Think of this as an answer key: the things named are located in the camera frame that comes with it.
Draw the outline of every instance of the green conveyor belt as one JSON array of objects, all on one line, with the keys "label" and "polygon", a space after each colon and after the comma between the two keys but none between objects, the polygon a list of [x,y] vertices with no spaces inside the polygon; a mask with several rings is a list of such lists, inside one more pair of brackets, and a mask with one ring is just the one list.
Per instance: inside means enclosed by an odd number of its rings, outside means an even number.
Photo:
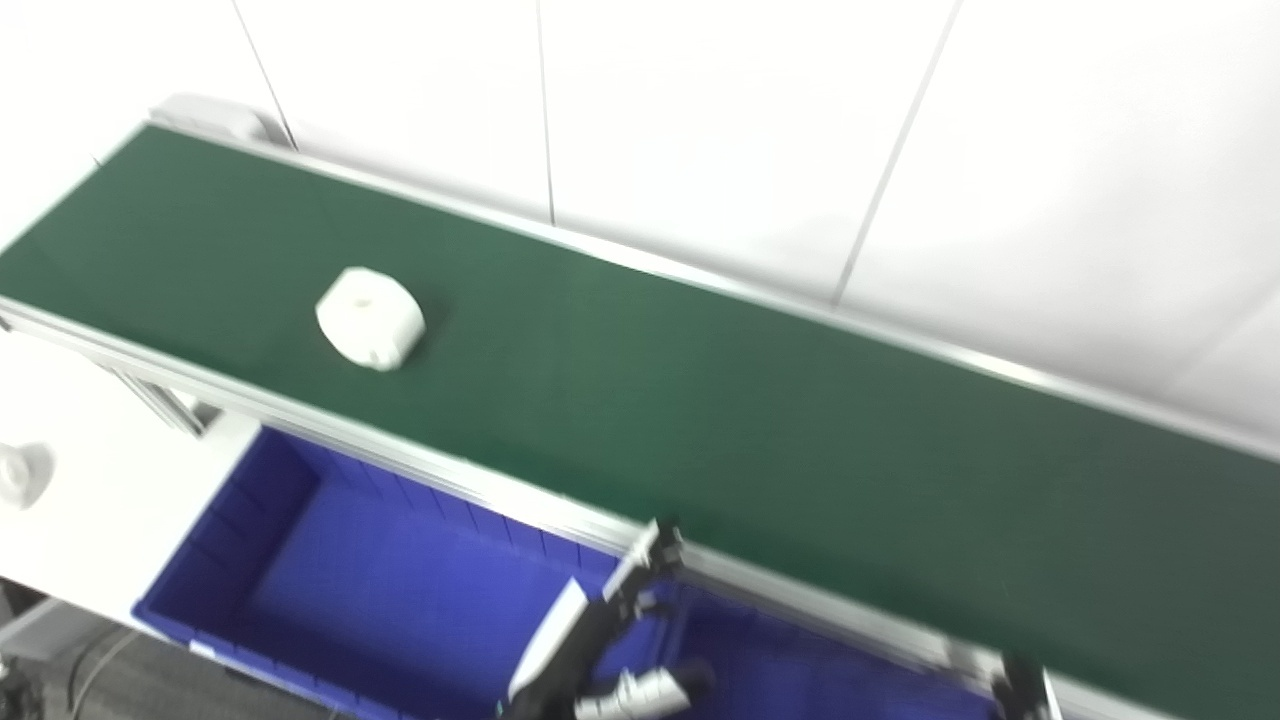
[{"label": "green conveyor belt", "polygon": [[[399,372],[316,327],[348,265],[426,307]],[[0,295],[1174,714],[1280,716],[1249,455],[159,128]]]}]

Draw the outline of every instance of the white plastic part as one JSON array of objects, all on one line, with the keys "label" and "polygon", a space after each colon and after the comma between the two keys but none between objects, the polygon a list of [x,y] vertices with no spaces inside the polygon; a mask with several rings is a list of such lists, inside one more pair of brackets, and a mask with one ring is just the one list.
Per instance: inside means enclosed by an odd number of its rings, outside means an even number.
[{"label": "white plastic part", "polygon": [[639,678],[622,673],[613,693],[580,700],[573,715],[577,720],[646,720],[666,717],[691,705],[671,673],[658,667]]},{"label": "white plastic part", "polygon": [[189,128],[233,137],[270,142],[262,118],[239,102],[204,95],[170,95],[151,109],[151,117],[175,128]]},{"label": "white plastic part", "polygon": [[31,470],[17,447],[0,445],[0,505],[26,510],[35,502]]},{"label": "white plastic part", "polygon": [[516,671],[511,675],[507,697],[513,697],[521,688],[547,669],[547,664],[556,655],[556,651],[559,650],[564,635],[577,624],[586,606],[586,591],[582,589],[582,585],[577,584],[577,580],[570,578],[564,583],[564,589],[561,591],[559,597],[552,603],[552,609],[547,611],[547,615],[543,615],[543,621],[538,625],[538,630],[534,632],[534,637],[525,646],[525,652],[520,656]]},{"label": "white plastic part", "polygon": [[422,310],[394,279],[369,268],[347,268],[316,304],[316,320],[343,357],[375,370],[394,370],[422,337]]}]

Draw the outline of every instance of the blue plastic bin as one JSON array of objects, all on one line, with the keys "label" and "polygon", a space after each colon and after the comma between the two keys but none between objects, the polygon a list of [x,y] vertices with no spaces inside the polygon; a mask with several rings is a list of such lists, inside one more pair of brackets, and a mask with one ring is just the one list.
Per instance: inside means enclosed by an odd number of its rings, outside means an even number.
[{"label": "blue plastic bin", "polygon": [[991,698],[689,591],[682,655],[716,670],[716,691],[682,720],[991,720]]},{"label": "blue plastic bin", "polygon": [[[504,697],[564,583],[598,593],[616,564],[264,430],[134,615],[347,712],[474,720]],[[669,657],[678,624],[637,623],[600,674]]]}]

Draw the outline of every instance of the white cylindrical part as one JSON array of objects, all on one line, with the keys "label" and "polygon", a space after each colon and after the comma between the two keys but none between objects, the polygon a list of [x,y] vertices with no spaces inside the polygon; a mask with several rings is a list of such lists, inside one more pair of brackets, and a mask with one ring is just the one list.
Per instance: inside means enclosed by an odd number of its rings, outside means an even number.
[{"label": "white cylindrical part", "polygon": [[369,268],[347,268],[316,304],[320,331],[343,357],[375,370],[394,370],[426,324],[404,286]]},{"label": "white cylindrical part", "polygon": [[17,447],[0,445],[0,505],[24,510],[31,497],[31,470]]}]

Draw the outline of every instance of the white tiled wall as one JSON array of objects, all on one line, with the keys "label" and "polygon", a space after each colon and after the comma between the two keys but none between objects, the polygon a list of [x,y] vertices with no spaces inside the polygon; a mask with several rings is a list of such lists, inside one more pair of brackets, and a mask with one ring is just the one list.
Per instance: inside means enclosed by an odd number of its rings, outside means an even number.
[{"label": "white tiled wall", "polygon": [[543,0],[559,224],[826,300],[951,0]]},{"label": "white tiled wall", "polygon": [[303,152],[548,219],[535,0],[239,0]]},{"label": "white tiled wall", "polygon": [[1280,281],[1280,5],[969,0],[845,305],[1155,393]]},{"label": "white tiled wall", "polygon": [[1280,292],[1175,378],[1169,397],[1262,437],[1280,438]]},{"label": "white tiled wall", "polygon": [[[0,233],[204,92],[278,101],[306,152],[822,301],[951,6],[10,0]],[[840,307],[1280,448],[1277,36],[1261,0],[965,0]]]}]

